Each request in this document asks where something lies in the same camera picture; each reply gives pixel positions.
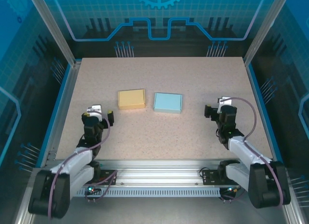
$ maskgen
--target blue frame edge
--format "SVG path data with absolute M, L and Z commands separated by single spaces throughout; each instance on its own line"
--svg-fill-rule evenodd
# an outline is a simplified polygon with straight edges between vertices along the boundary
M 47 143 L 49 141 L 50 133 L 52 131 L 52 128 L 53 128 L 53 125 L 54 125 L 54 122 L 55 122 L 56 114 L 57 114 L 58 109 L 59 109 L 59 104 L 60 104 L 60 101 L 61 101 L 61 97 L 62 97 L 62 94 L 63 94 L 63 91 L 64 91 L 64 87 L 66 85 L 70 70 L 71 70 L 71 66 L 70 66 L 70 64 L 68 64 L 66 72 L 65 72 L 63 80 L 62 80 L 62 84 L 61 84 L 58 96 L 57 96 L 57 100 L 56 100 L 56 103 L 55 103 L 55 106 L 54 106 L 54 110 L 53 110 L 52 116 L 51 116 L 49 124 L 48 124 L 48 128 L 47 128 L 47 131 L 46 131 L 46 134 L 45 134 L 45 137 L 44 137 L 44 141 L 43 141 L 43 144 L 42 144 L 42 148 L 40 150 L 39 158 L 38 158 L 38 161 L 35 165 L 36 168 L 41 167 L 41 163 L 42 163 L 43 158 L 44 158 L 44 154 L 45 154 L 45 151 L 46 151 L 46 148 L 47 148 Z
M 269 116 L 268 116 L 268 113 L 267 113 L 267 110 L 266 110 L 266 106 L 265 106 L 265 103 L 263 101 L 263 97 L 262 97 L 262 94 L 261 94 L 261 91 L 260 91 L 260 87 L 257 83 L 257 79 L 256 79 L 255 73 L 253 71 L 253 67 L 252 67 L 251 63 L 249 64 L 248 68 L 249 68 L 248 76 L 249 76 L 249 79 L 252 83 L 252 89 L 253 89 L 254 94 L 257 96 L 256 99 L 258 100 L 257 106 L 260 107 L 260 112 L 262 112 L 261 115 L 265 119 L 265 124 L 267 126 L 266 131 L 269 133 L 270 141 L 272 142 L 273 150 L 275 152 L 277 160 L 281 161 L 283 163 L 283 159 L 282 159 L 282 156 L 281 156 L 281 153 L 280 153 L 280 150 L 279 150 L 276 138 L 275 138 L 274 131 L 273 131 L 271 123 L 270 123 L 270 119 L 269 119 Z

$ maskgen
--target table surface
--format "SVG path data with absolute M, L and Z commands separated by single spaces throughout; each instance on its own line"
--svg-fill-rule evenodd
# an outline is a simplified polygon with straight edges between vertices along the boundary
M 117 92 L 130 89 L 145 89 L 146 108 L 118 109 Z M 182 94 L 182 113 L 154 112 L 155 92 Z M 93 104 L 101 104 L 104 113 L 113 110 L 115 116 L 97 159 L 237 158 L 219 143 L 216 123 L 204 117 L 205 104 L 218 106 L 221 96 L 245 98 L 258 113 L 241 57 L 83 58 L 56 159 L 74 151 L 84 131 L 81 115 Z M 253 112 L 242 101 L 232 105 L 238 109 L 237 128 L 246 135 Z M 259 113 L 249 141 L 271 157 Z

